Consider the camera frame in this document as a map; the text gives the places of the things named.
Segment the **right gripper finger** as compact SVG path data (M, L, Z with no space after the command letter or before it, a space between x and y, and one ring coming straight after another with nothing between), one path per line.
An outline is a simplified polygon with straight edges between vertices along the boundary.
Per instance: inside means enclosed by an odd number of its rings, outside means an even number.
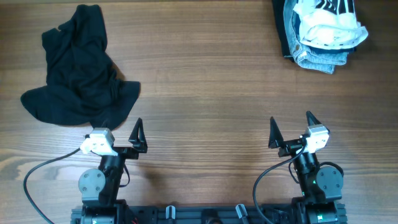
M276 120L273 116L270 118L270 135L269 135L269 143L268 147L271 149L275 149L278 147L282 147L284 145L283 136L279 130L279 127L276 123Z
M311 111L306 112L308 126L318 125L321 122L313 115Z

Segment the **black t-shirt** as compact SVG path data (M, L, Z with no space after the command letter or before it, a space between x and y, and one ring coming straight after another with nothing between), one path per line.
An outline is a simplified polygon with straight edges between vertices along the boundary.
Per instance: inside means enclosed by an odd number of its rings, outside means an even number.
M118 78L107 44L101 8L77 6L69 21L42 34L46 84L23 93L23 107L45 123L100 128L107 119L109 129L117 128L137 101L141 84Z

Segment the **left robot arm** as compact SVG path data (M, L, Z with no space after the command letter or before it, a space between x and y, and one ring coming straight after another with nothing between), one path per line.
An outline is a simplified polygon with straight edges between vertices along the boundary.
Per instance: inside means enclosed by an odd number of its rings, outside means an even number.
M85 137L80 148L101 157L96 169L88 169L79 178L78 188L83 203L81 210L72 211L72 224L127 224L138 223L125 200L118 200L118 191L124 187L121 177L127 174L126 160L136 160L146 153L148 146L141 118L128 139L131 147L117 147L108 128L95 128Z

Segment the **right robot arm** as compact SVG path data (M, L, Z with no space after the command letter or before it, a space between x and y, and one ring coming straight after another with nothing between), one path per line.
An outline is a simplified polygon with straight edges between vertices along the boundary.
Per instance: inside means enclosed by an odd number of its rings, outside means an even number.
M310 112L306 112L308 127L298 139L285 141L274 118L270 118L269 147L278 148L279 157L289 156L295 170L295 181L302 191L301 197L291 204L272 210L277 223L346 223L342 199L343 169L332 162L320 163L315 152L323 149L330 130Z

